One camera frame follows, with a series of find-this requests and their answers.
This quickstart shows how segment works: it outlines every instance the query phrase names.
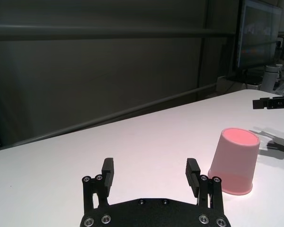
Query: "monitor screen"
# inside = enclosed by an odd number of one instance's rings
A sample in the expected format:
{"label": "monitor screen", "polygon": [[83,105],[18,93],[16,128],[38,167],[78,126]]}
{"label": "monitor screen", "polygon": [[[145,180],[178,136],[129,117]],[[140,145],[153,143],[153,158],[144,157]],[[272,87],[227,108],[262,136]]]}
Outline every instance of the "monitor screen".
{"label": "monitor screen", "polygon": [[236,68],[272,63],[282,9],[257,0],[244,0],[239,11]]}

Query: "table surface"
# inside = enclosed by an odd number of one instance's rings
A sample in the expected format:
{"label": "table surface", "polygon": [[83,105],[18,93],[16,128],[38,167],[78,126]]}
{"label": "table surface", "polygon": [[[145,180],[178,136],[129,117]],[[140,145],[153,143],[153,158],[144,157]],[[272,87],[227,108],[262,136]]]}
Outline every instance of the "table surface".
{"label": "table surface", "polygon": [[[195,204],[186,159],[196,158],[207,174],[221,131],[239,127],[260,134],[260,152],[253,190],[223,193],[225,215],[233,227],[284,227],[284,109],[252,109],[253,99],[268,96],[242,90],[1,150],[0,226],[79,226],[81,179],[100,174],[106,157],[115,163],[110,204],[138,198]],[[267,149],[272,138],[282,151]]]}

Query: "plastic cup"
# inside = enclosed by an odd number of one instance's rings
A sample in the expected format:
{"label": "plastic cup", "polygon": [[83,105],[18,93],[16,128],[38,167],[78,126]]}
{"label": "plastic cup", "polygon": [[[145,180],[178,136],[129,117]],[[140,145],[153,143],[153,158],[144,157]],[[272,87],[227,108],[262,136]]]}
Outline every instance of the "plastic cup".
{"label": "plastic cup", "polygon": [[222,191],[244,195],[252,190],[260,139],[244,129],[228,128],[221,132],[208,176],[222,179]]}

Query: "gray wall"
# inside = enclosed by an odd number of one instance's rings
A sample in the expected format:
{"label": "gray wall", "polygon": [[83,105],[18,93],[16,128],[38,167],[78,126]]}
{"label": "gray wall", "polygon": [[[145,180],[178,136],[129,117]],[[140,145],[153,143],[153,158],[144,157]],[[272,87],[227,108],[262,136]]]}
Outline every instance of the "gray wall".
{"label": "gray wall", "polygon": [[[0,0],[0,27],[201,28],[204,2]],[[200,38],[0,41],[0,135],[40,136],[196,88]]]}

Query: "white container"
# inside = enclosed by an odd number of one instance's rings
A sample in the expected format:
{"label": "white container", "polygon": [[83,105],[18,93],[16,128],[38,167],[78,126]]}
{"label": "white container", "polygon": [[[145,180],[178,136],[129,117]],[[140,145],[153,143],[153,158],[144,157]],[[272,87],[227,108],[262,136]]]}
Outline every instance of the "white container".
{"label": "white container", "polygon": [[275,82],[279,77],[279,70],[280,68],[276,66],[265,66],[262,85],[260,88],[261,91],[270,93],[273,91]]}

